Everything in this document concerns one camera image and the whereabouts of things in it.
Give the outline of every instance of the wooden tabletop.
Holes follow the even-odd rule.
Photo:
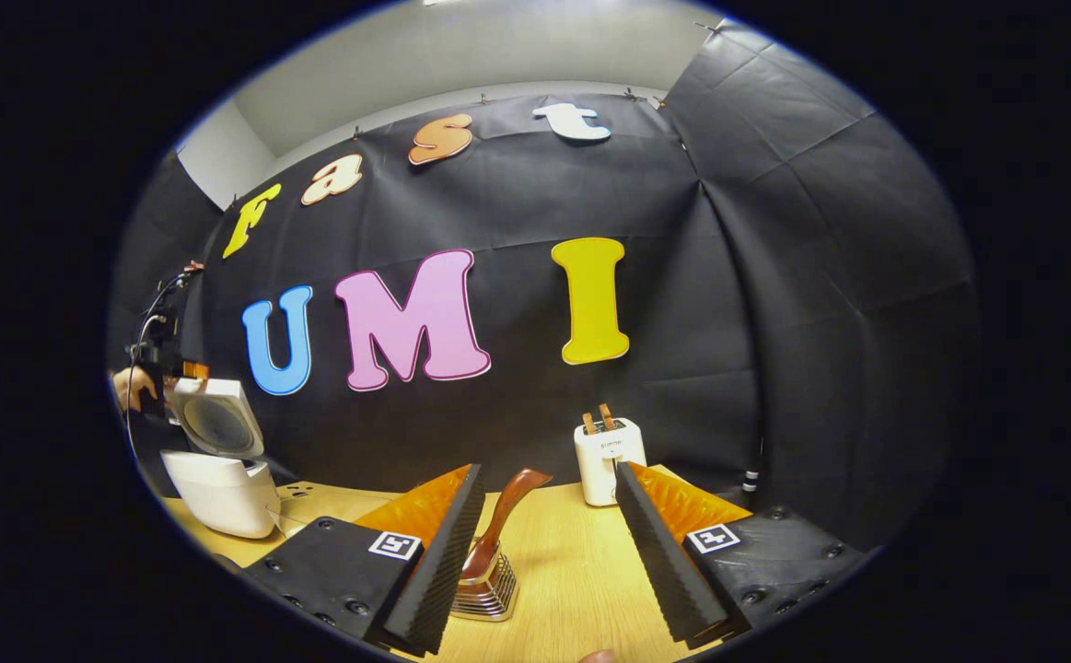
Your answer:
[[[653,469],[675,476],[660,465]],[[312,482],[281,486],[278,494],[286,499],[282,528],[261,541],[214,532],[195,521],[182,500],[164,502],[210,553],[247,567],[286,540],[282,529],[292,536],[321,515],[353,521],[399,495]],[[497,499],[498,494],[485,495],[478,534],[487,528]],[[393,653],[438,662],[577,663],[587,653],[612,649],[620,663],[657,663],[718,645],[688,650],[670,639],[620,509],[589,507],[579,483],[532,491],[510,516],[501,541],[518,579],[514,616],[493,622],[452,614],[441,653],[424,659]]]

